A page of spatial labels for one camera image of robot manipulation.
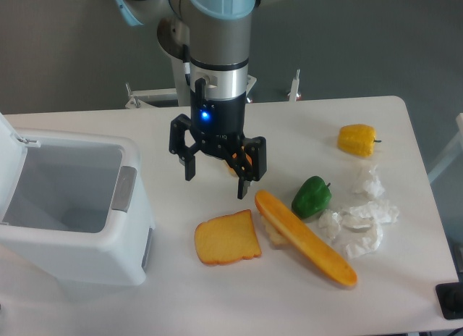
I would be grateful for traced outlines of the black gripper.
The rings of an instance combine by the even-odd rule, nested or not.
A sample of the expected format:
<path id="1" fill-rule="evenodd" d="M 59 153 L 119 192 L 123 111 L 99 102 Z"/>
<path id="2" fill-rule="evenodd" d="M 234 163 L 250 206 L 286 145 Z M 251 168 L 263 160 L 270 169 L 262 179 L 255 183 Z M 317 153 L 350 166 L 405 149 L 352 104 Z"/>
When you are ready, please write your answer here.
<path id="1" fill-rule="evenodd" d="M 195 176 L 198 151 L 218 159 L 230 159 L 227 162 L 230 166 L 232 159 L 238 157 L 244 169 L 234 166 L 238 174 L 237 198 L 243 199 L 250 184 L 259 181 L 267 172 L 266 139 L 244 136 L 246 93 L 227 100 L 207 99 L 205 85 L 206 80 L 200 78 L 195 81 L 195 89 L 190 91 L 191 119 L 180 114 L 171 121 L 169 151 L 183 164 L 185 180 Z M 191 146 L 185 142 L 186 132 L 194 140 Z M 252 165 L 248 164 L 245 153 L 252 158 Z"/>

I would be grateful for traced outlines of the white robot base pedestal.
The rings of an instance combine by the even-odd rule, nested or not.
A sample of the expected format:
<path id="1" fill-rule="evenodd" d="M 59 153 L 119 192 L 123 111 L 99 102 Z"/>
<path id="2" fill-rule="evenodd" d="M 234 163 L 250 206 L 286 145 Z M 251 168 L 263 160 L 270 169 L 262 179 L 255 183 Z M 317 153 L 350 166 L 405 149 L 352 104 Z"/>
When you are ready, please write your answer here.
<path id="1" fill-rule="evenodd" d="M 170 58 L 179 106 L 190 105 L 190 30 L 178 17 L 165 17 L 157 27 L 157 38 Z"/>

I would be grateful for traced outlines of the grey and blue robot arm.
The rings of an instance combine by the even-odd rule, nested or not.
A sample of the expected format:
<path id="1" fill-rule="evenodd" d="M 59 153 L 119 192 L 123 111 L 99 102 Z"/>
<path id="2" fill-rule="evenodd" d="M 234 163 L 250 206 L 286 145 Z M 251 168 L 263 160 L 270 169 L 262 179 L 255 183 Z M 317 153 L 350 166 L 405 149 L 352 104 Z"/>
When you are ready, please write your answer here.
<path id="1" fill-rule="evenodd" d="M 243 132 L 252 14 L 283 0 L 115 0 L 126 23 L 158 20 L 160 47 L 180 62 L 180 104 L 171 121 L 169 150 L 195 176 L 195 155 L 224 160 L 238 178 L 238 198 L 266 173 L 266 140 Z"/>

